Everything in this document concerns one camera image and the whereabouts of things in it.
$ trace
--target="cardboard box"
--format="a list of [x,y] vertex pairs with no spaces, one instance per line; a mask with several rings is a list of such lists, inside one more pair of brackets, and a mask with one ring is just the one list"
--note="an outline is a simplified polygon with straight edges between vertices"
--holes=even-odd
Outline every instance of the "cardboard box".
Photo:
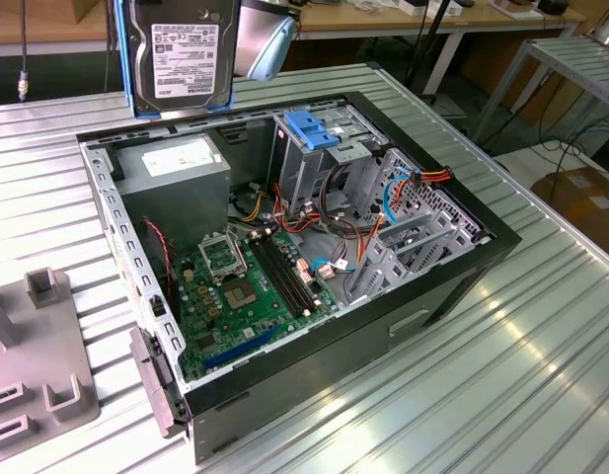
[[[76,24],[101,0],[28,0],[26,17]],[[0,0],[0,12],[20,13],[21,2]]]
[[[548,201],[555,174],[532,186],[532,192]],[[609,254],[609,180],[593,168],[559,173],[552,207],[580,232]]]

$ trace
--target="white sticker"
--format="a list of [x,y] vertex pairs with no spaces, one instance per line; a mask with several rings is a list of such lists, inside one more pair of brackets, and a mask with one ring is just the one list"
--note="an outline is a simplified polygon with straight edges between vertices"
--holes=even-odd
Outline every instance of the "white sticker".
[[200,139],[186,145],[144,153],[142,161],[150,176],[161,176],[175,171],[213,163],[215,155],[205,140]]
[[153,25],[155,97],[212,94],[218,25]]
[[591,201],[601,209],[609,209],[609,199],[605,196],[590,196]]
[[591,187],[591,183],[589,183],[589,181],[587,181],[587,179],[584,176],[575,175],[575,176],[568,176],[568,178],[573,183],[573,185],[576,186],[577,188],[590,188]]

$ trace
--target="metal workbench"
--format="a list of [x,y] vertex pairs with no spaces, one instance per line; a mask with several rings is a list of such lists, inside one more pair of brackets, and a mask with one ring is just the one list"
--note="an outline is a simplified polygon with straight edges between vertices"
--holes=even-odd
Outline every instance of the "metal workbench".
[[473,134],[476,143],[491,123],[496,108],[499,107],[505,93],[530,57],[537,59],[541,65],[512,107],[513,111],[517,111],[528,102],[550,70],[558,72],[592,96],[576,127],[584,123],[598,101],[609,106],[609,47],[591,38],[527,40],[519,48],[519,52],[512,59],[482,110],[478,127]]
[[[359,90],[523,238],[445,320],[211,458],[204,472],[609,472],[609,258],[382,70],[236,83],[240,106]],[[0,107],[0,284],[65,269],[102,414],[0,473],[194,471],[162,439],[77,131],[133,123],[121,94]]]

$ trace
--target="motherboard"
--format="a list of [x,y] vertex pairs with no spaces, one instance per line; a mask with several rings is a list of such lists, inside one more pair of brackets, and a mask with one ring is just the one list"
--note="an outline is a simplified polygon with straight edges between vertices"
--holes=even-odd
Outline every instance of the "motherboard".
[[[338,310],[286,232],[240,241],[228,234],[203,244],[173,262],[187,344],[180,362],[190,379]],[[225,268],[233,273],[224,276]]]

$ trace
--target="table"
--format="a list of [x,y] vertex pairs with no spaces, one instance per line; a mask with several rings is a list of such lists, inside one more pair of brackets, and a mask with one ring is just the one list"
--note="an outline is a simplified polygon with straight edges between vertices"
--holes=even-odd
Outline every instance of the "table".
[[[414,36],[419,33],[422,16],[407,15],[397,9],[382,9],[367,14],[347,3],[339,6],[307,5],[302,9],[299,40]],[[514,20],[488,4],[477,0],[475,7],[464,9],[459,17],[445,18],[438,33],[448,35],[431,77],[424,89],[434,94],[444,77],[462,37],[466,33],[511,32],[522,30],[561,30],[570,37],[584,17],[568,9],[562,17]],[[2,14],[0,18],[0,56],[19,55],[19,17]],[[427,18],[426,27],[431,25]],[[28,21],[29,54],[104,51],[106,49],[105,12],[100,3],[78,24],[65,25],[30,18]]]
[[550,69],[580,86],[593,96],[574,125],[578,129],[597,106],[598,100],[609,106],[609,47],[591,38],[533,39],[526,41],[512,59],[484,106],[473,140],[478,141],[491,121],[503,96],[507,92],[528,57],[534,57],[541,66],[517,99],[513,110],[526,104]]
[[[201,472],[609,472],[609,257],[380,69],[235,82],[237,107],[358,90],[523,241],[444,320],[237,441]],[[102,414],[13,472],[191,473],[162,439],[74,134],[135,123],[122,94],[0,107],[0,284],[69,273]]]

